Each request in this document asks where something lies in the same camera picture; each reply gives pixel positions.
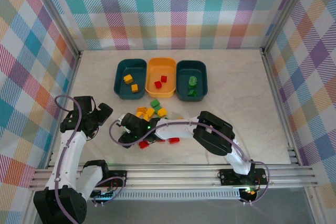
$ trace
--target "purple cable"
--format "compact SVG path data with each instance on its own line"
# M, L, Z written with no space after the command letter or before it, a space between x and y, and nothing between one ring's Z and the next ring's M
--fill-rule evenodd
M216 134L218 134L219 136L221 136L222 138L224 138L226 141L228 141L229 143L231 143L231 145L233 145L240 153L240 157L242 158L243 161L248 161L250 163L254 163L254 164L261 164L261 165L264 165L265 168L266 168L266 171L267 171L267 184L266 184L266 187L265 187L265 190L264 192L260 195L259 198L255 199L253 202L257 202L259 201L261 198L263 198L263 196L265 195L268 187L269 187L269 183L270 183L270 172L269 172L269 168L268 166L261 162L261 161L252 161L252 160L249 160L245 153L243 152L243 150L235 143L233 142L231 139L229 139L226 135L224 135L222 132L216 130L215 128L207 125L207 124L204 124L204 123L198 123L198 122L168 122L168 123L165 123L165 124L161 124L159 126L156 126L154 128L152 128L150 131L148 131L143 137L141 137L140 139L136 140L135 142L133 143L119 143L116 139L114 139L114 137L112 136L112 127L118 122L118 120L115 120L110 128L109 128L109 134L110 134L110 137L111 139L116 143L116 144L119 144L119 145L122 145L122 146L131 146L131 145L134 145L134 144L137 144L137 143L140 143L141 141L145 140L147 136L149 136L152 132L156 131L157 129L161 128L161 127L169 127L169 125L181 125L181 124L185 124L185 125L199 125L199 126L202 126L202 127L206 127L207 129L210 129L211 131L215 132Z
M105 204L108 203L108 202L110 202L111 200L115 199L115 198L119 195L119 193L121 192L121 190L125 187L125 179L124 179L123 177L114 176L114 177L111 177L111 178L107 178L107 179L105 179L105 180L99 182L99 183L96 185L96 186L99 186L99 185L101 185L101 184L103 184L103 183L105 183L105 182L107 182L107 181L113 180L113 179L121 179L121 180L122 180L122 187L121 187L121 189L119 190L119 192L117 192L117 194L114 195L111 199L109 199L108 201L106 201ZM93 198L93 202L96 204L96 197Z
M58 98L61 98L61 97L65 97L65 98L68 98L70 99L71 101L73 101L73 103L77 106L78 108L78 112L79 112L79 115L78 115L78 122L76 124L76 127L75 129L73 130L73 133L71 134L69 140L67 141L66 143L66 146L63 148L62 150L62 153L59 157L59 161L58 161L58 164L57 164L57 169L56 169L56 178L57 176L60 175L60 170L61 170L61 166L62 166L62 161L63 161L63 158L64 158L64 155L65 155L65 151L68 149L73 137L75 136L77 130L78 130L78 127L80 125L80 121L82 120L82 110L80 109L80 105L79 103L72 97L68 96L68 95L64 95L64 94L61 94L61 95L58 95L55 97L55 103L57 105L57 107L59 107L61 110L64 110L64 111L67 111L67 112L70 112L69 110L63 108L58 102L57 102L57 99ZM63 212L63 214L73 223L73 224L78 224L76 222L76 220L66 211L66 209L64 208L64 206L62 205L62 202L61 200L59 199L59 195L58 195L58 181L55 180L55 198L56 198L56 202L58 204L58 207L59 209L61 209L61 211Z

